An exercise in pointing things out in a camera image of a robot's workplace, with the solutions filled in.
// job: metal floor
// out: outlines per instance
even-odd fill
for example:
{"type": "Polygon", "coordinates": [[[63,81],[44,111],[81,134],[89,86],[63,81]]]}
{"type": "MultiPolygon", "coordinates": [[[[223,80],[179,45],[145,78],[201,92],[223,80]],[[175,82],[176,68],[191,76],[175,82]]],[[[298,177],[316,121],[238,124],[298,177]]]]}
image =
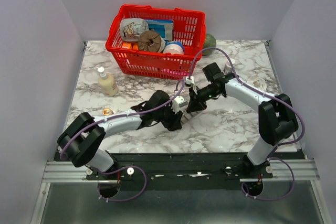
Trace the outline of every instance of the metal floor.
{"type": "MultiPolygon", "coordinates": [[[[265,182],[263,197],[287,192],[289,182],[265,182]]],[[[44,224],[217,224],[323,223],[310,181],[296,182],[284,200],[262,202],[241,191],[145,191],[129,202],[98,200],[95,183],[53,184],[44,211],[44,224]]],[[[125,198],[136,192],[120,192],[125,198]]]]}

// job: green ball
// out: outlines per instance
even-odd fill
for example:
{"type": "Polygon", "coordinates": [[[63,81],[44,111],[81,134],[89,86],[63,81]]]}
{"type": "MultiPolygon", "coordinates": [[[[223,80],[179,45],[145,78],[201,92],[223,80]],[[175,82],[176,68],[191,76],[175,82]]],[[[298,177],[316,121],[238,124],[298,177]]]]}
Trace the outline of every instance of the green ball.
{"type": "MultiPolygon", "coordinates": [[[[211,34],[206,34],[205,35],[205,42],[203,44],[203,48],[207,48],[207,47],[216,47],[217,42],[214,36],[212,36],[211,34]]],[[[209,55],[211,54],[213,51],[213,49],[209,49],[209,50],[205,50],[204,52],[202,52],[203,55],[209,55]]]]}

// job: basket handle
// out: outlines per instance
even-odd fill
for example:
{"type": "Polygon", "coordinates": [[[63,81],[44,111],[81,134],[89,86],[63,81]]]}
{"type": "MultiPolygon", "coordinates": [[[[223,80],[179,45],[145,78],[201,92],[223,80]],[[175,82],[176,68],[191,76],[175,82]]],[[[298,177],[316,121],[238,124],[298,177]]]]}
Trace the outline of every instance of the basket handle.
{"type": "Polygon", "coordinates": [[[151,5],[144,5],[144,6],[139,6],[140,8],[146,8],[146,9],[152,9],[151,5]]]}
{"type": "Polygon", "coordinates": [[[185,12],[185,10],[182,10],[180,8],[175,8],[174,11],[176,11],[176,12],[185,12]]]}

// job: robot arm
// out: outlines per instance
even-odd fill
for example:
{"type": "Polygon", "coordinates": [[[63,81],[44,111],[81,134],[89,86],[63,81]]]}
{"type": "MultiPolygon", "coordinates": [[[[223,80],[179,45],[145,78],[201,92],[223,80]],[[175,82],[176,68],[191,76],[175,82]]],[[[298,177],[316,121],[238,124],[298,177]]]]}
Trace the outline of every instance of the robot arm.
{"type": "MultiPolygon", "coordinates": [[[[202,89],[195,85],[189,88],[190,102],[186,109],[187,113],[205,110],[207,108],[206,101],[219,95],[235,97],[258,111],[260,138],[244,157],[243,165],[247,172],[263,164],[278,143],[288,138],[298,129],[298,122],[291,110],[241,85],[232,73],[225,75],[216,63],[206,66],[203,72],[211,84],[202,89]]],[[[276,97],[291,105],[287,95],[281,94],[276,97]]],[[[176,104],[184,102],[181,97],[175,98],[174,101],[178,100],[175,104],[170,103],[150,113],[142,113],[158,107],[169,99],[167,93],[157,90],[148,101],[133,106],[126,112],[114,115],[112,120],[107,120],[107,116],[93,118],[87,112],[82,113],[60,136],[58,145],[64,148],[81,129],[94,122],[104,120],[90,127],[84,134],[79,135],[71,142],[65,154],[75,167],[88,165],[105,172],[114,164],[114,160],[109,153],[98,149],[105,137],[124,131],[149,127],[154,121],[161,122],[169,131],[182,128],[181,118],[183,113],[178,110],[179,106],[176,106],[176,104]]]]}
{"type": "MultiPolygon", "coordinates": [[[[260,90],[260,93],[264,94],[260,95],[251,91],[239,83],[233,73],[225,75],[216,63],[206,66],[203,72],[211,84],[202,89],[191,84],[193,87],[189,88],[190,103],[186,110],[187,113],[205,110],[206,101],[218,95],[234,97],[258,111],[260,137],[245,157],[247,170],[253,170],[256,166],[264,163],[279,142],[290,137],[298,129],[294,112],[283,104],[265,97],[265,94],[272,97],[275,96],[274,94],[260,90]]],[[[289,97],[285,94],[275,97],[290,106],[292,105],[289,97]]]]}
{"type": "Polygon", "coordinates": [[[149,127],[154,121],[161,122],[169,131],[182,128],[181,117],[183,113],[177,110],[178,106],[174,103],[175,100],[150,113],[142,113],[143,111],[157,108],[168,102],[169,99],[170,97],[167,93],[157,90],[148,101],[113,116],[92,117],[89,113],[84,112],[68,126],[59,137],[57,143],[64,149],[78,132],[92,125],[92,127],[89,126],[89,129],[70,142],[65,154],[75,167],[87,165],[106,172],[112,167],[114,160],[107,152],[98,149],[104,138],[124,131],[149,127]]]}

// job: orange container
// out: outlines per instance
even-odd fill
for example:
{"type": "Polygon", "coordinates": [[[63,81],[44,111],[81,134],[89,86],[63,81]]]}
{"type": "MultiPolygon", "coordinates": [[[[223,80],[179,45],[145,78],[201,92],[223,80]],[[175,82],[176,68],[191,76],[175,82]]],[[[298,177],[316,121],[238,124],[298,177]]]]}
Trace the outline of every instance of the orange container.
{"type": "Polygon", "coordinates": [[[195,55],[202,50],[205,41],[205,14],[194,10],[157,9],[151,6],[123,5],[114,18],[106,42],[123,73],[164,79],[182,79],[189,74],[195,55]],[[174,20],[173,41],[185,48],[184,55],[162,54],[122,48],[119,30],[125,18],[172,19],[174,20]]]}

